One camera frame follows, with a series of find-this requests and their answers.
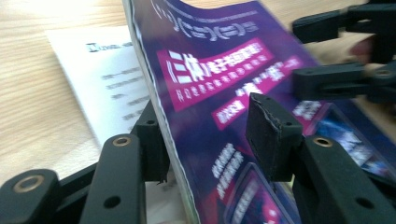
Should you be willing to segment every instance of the clamp jaw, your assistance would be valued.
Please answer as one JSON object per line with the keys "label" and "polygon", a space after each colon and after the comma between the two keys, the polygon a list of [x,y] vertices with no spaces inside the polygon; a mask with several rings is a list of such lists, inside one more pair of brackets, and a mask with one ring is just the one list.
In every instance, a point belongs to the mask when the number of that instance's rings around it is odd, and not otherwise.
{"label": "clamp jaw", "polygon": [[273,99],[250,94],[246,137],[269,182],[293,182],[304,224],[392,223],[396,186],[367,175],[334,140],[303,137],[303,126]]}
{"label": "clamp jaw", "polygon": [[30,170],[0,188],[0,224],[146,223],[145,182],[167,180],[170,161],[151,102],[131,133],[105,142],[99,162],[59,181]]}
{"label": "clamp jaw", "polygon": [[340,99],[365,94],[375,103],[396,103],[396,1],[371,0],[300,18],[292,31],[303,42],[320,42],[339,37],[339,31],[374,34],[371,63],[386,64],[367,77],[359,63],[297,69],[293,90],[303,100]]}

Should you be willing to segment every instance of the magazine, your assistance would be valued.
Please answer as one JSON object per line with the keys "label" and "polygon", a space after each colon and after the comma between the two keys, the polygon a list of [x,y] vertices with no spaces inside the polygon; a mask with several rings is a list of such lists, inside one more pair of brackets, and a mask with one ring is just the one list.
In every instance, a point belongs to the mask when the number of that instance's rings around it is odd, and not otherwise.
{"label": "magazine", "polygon": [[290,187],[267,182],[245,139],[251,92],[280,102],[305,135],[332,137],[360,167],[395,179],[395,146],[352,101],[293,96],[292,70],[317,62],[260,2],[124,8],[190,222],[301,222]]}

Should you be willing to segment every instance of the pink banner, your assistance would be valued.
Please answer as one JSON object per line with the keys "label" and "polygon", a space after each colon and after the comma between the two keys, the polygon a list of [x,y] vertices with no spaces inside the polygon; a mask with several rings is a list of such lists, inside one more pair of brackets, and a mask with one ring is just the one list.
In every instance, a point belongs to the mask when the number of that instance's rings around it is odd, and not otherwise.
{"label": "pink banner", "polygon": [[210,58],[172,50],[157,56],[176,111],[227,89],[273,58],[259,38]]}

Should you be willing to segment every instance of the book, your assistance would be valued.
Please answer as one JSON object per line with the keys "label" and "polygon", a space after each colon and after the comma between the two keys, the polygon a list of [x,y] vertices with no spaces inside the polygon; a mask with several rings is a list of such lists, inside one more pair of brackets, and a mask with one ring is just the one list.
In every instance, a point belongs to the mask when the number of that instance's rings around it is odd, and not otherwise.
{"label": "book", "polygon": [[123,3],[190,222],[301,222],[289,185],[267,182],[245,139],[251,92],[280,102],[305,135],[334,137],[360,167],[395,179],[394,144],[352,101],[293,96],[292,70],[318,63],[260,2]]}

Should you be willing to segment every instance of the screw hole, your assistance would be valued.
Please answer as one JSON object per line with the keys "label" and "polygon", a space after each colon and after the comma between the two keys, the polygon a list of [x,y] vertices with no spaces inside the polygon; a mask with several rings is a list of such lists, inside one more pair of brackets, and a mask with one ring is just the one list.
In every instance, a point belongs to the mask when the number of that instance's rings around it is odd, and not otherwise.
{"label": "screw hole", "polygon": [[107,209],[110,209],[119,205],[120,202],[121,202],[121,198],[119,196],[112,196],[105,200],[103,206]]}
{"label": "screw hole", "polygon": [[17,193],[26,193],[38,188],[44,182],[43,175],[30,175],[18,181],[14,186],[14,191]]}
{"label": "screw hole", "polygon": [[321,147],[332,147],[332,141],[326,138],[317,137],[314,142]]}
{"label": "screw hole", "polygon": [[113,141],[113,145],[116,147],[124,147],[131,143],[131,138],[129,137],[119,137]]}
{"label": "screw hole", "polygon": [[365,208],[368,208],[368,209],[373,209],[373,208],[374,208],[373,203],[370,202],[369,200],[365,199],[365,198],[357,198],[357,199],[356,199],[356,202],[357,202],[360,206],[363,206],[363,207],[365,207]]}

